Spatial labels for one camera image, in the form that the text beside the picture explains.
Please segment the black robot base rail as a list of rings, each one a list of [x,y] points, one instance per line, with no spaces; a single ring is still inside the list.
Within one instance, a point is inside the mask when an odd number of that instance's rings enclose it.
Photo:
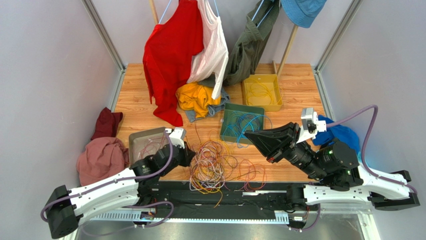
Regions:
[[[167,222],[171,217],[177,218],[225,218],[225,219],[271,219],[275,211],[284,211],[289,216],[290,229],[306,231],[305,213],[319,213],[322,206],[328,204],[372,205],[359,203],[322,203],[311,206],[289,207],[285,203],[288,185],[294,183],[272,183],[265,190],[245,191],[236,182],[219,189],[215,193],[201,193],[189,187],[187,182],[158,182],[153,185],[149,198],[152,207],[146,202],[141,207],[120,207],[148,209],[152,217],[162,217],[158,222],[128,222],[132,228],[147,228]]]

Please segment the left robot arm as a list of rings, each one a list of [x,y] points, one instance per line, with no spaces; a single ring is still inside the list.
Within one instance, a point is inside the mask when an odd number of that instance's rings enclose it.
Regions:
[[[51,238],[63,238],[92,218],[118,208],[142,207],[143,202],[151,208],[154,184],[174,168],[188,167],[196,154],[184,140],[184,128],[163,127],[162,131],[166,145],[121,172],[86,186],[56,187],[40,213]]]

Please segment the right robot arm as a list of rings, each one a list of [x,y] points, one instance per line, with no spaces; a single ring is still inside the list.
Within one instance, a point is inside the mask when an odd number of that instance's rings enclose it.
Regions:
[[[311,184],[287,186],[285,203],[289,207],[357,203],[372,204],[380,211],[399,211],[420,205],[408,171],[371,169],[364,150],[356,152],[337,138],[313,151],[308,140],[329,127],[309,107],[302,110],[301,123],[244,132],[269,163],[287,160],[312,180]]]

